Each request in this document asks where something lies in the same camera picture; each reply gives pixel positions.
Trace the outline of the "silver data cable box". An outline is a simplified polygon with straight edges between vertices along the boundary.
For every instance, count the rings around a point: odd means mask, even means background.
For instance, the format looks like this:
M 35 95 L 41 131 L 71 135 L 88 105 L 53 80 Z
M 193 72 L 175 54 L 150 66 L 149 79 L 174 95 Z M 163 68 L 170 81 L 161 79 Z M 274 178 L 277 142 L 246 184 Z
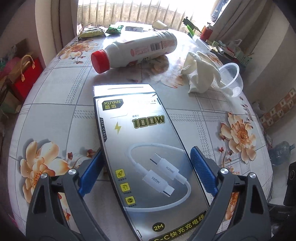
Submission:
M 149 84 L 93 88 L 107 169 L 138 240 L 188 240 L 209 207 L 189 155 Z

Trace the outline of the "white glove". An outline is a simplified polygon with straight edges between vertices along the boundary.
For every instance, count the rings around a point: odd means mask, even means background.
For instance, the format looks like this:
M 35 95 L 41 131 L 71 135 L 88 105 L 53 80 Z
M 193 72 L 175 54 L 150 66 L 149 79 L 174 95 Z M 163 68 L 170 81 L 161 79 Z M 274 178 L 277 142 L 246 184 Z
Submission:
M 233 90 L 225 87 L 221 73 L 215 63 L 201 51 L 189 52 L 185 59 L 181 74 L 189 79 L 189 93 L 205 93 L 211 87 L 220 89 L 232 96 Z

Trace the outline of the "white bottle red cap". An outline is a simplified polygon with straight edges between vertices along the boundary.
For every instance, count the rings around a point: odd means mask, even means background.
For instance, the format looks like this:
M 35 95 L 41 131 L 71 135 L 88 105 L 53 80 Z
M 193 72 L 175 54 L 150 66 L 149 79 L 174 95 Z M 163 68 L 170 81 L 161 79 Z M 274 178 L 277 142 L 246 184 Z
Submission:
M 91 54 L 91 63 L 99 74 L 111 68 L 133 66 L 143 61 L 170 54 L 177 47 L 177 38 L 169 31 L 144 33 L 126 41 L 115 41 Z

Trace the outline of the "large clear water bottle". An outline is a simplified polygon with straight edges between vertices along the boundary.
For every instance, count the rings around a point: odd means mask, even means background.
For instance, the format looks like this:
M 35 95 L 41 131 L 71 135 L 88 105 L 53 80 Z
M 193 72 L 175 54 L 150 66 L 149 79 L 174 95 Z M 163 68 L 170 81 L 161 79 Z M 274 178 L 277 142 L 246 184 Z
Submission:
M 287 162 L 291 157 L 291 152 L 295 148 L 295 144 L 289 144 L 283 141 L 268 151 L 271 164 L 279 166 Z

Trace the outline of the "floral table cloth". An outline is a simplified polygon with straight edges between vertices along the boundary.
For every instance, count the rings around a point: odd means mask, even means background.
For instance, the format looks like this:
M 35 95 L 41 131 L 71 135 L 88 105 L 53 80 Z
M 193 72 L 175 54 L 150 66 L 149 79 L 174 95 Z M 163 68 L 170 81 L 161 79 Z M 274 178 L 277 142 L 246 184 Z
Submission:
M 16 121 L 8 161 L 12 211 L 31 240 L 190 240 L 209 218 L 227 232 L 246 176 L 270 194 L 259 122 L 236 79 L 204 44 L 175 31 L 72 40 L 50 62 Z

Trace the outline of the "patterned paper roll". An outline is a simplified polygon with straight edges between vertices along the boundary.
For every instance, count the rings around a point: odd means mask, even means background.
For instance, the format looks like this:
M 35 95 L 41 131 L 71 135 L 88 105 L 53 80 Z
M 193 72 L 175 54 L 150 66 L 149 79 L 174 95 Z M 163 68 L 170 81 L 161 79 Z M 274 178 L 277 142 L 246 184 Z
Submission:
M 260 122 L 264 130 L 277 123 L 295 106 L 295 89 L 292 88 L 288 94 L 270 111 L 260 117 Z

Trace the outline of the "clear plastic cup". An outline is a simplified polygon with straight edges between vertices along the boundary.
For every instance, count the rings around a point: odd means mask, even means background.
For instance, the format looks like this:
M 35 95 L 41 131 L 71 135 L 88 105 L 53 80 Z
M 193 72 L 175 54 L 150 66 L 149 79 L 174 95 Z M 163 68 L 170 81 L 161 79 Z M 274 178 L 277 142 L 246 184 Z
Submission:
M 219 90 L 229 97 L 237 97 L 243 90 L 243 80 L 236 63 L 227 63 L 219 68 L 221 80 Z

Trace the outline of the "red gift bag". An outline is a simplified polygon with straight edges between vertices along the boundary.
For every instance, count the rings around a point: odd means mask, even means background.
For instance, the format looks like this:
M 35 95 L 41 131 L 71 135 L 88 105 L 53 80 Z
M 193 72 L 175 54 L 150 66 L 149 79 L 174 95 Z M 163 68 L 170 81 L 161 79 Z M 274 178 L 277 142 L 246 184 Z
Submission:
M 43 72 L 39 58 L 27 54 L 15 65 L 9 73 L 9 84 L 15 97 L 24 102 L 33 85 Z

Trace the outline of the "green mesh basket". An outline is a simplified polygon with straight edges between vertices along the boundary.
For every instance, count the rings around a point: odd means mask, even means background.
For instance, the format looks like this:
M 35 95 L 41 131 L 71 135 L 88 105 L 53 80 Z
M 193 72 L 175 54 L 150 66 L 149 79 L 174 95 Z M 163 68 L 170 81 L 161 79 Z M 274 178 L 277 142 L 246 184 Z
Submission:
M 244 66 L 247 66 L 252 60 L 251 57 L 245 55 L 241 50 L 235 53 L 235 58 Z

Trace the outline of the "yellow-green snack packet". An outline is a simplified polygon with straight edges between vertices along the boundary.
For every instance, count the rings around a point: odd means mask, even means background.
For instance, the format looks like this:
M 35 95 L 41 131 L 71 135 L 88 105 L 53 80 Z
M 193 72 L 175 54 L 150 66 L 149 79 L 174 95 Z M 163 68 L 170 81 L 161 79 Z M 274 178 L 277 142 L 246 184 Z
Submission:
M 92 38 L 97 36 L 105 36 L 105 32 L 101 27 L 89 26 L 84 28 L 78 35 L 79 38 Z

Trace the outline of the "green snack wrapper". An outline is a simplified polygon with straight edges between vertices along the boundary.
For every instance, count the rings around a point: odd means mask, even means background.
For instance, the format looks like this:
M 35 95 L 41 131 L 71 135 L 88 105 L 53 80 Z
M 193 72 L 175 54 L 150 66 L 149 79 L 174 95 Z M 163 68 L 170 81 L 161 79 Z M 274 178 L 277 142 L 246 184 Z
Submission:
M 123 25 L 109 25 L 105 33 L 110 35 L 120 35 L 122 29 Z

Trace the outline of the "red canister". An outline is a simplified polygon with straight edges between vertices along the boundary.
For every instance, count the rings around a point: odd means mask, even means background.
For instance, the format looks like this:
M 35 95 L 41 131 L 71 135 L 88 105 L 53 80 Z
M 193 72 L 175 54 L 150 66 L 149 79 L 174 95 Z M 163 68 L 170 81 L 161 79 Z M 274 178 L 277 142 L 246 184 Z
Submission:
M 209 38 L 210 35 L 213 32 L 213 26 L 211 25 L 211 23 L 207 23 L 206 26 L 203 27 L 201 35 L 200 35 L 200 39 L 204 42 L 206 42 Z

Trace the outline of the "white flat box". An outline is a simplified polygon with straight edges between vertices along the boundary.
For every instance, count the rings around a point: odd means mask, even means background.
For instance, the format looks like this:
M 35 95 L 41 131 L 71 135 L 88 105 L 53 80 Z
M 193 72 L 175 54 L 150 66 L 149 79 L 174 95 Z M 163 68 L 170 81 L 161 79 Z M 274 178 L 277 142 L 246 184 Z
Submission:
M 126 26 L 125 31 L 129 32 L 143 32 L 144 29 L 143 27 L 135 27 L 135 26 Z

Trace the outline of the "beige curtain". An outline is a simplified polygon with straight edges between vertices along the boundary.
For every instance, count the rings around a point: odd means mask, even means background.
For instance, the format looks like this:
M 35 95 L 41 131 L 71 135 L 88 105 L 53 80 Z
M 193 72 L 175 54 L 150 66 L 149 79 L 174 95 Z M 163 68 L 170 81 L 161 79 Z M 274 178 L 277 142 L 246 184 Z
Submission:
M 273 1 L 231 1 L 213 26 L 210 41 L 229 44 L 241 39 L 243 50 L 252 50 L 259 42 L 271 18 Z

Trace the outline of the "white paper cup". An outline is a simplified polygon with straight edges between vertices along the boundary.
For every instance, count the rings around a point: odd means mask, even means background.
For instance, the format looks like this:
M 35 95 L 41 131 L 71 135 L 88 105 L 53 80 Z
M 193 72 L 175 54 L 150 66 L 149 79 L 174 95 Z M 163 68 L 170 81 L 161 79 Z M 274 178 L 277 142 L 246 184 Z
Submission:
M 152 24 L 154 30 L 168 30 L 169 27 L 160 20 L 155 20 Z

